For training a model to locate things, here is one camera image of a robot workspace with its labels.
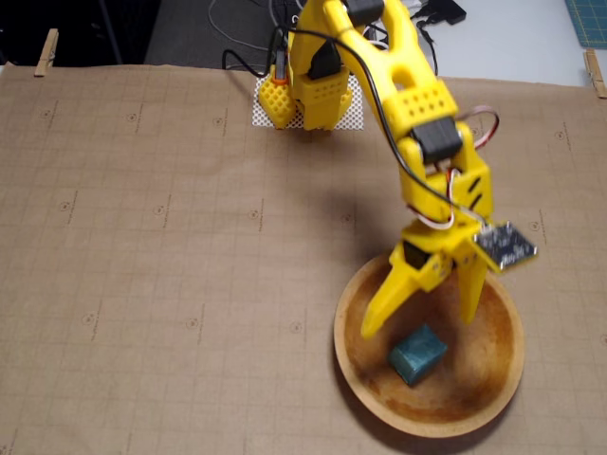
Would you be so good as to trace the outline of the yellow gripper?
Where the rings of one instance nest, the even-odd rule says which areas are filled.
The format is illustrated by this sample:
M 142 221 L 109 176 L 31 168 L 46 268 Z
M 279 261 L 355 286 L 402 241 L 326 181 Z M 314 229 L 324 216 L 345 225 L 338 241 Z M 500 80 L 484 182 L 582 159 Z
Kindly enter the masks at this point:
M 486 263 L 471 244 L 475 229 L 477 226 L 436 230 L 421 222 L 405 227 L 390 255 L 391 269 L 367 305 L 361 336 L 373 337 L 412 294 L 434 290 L 453 269 L 457 271 L 461 318 L 470 324 L 487 274 Z

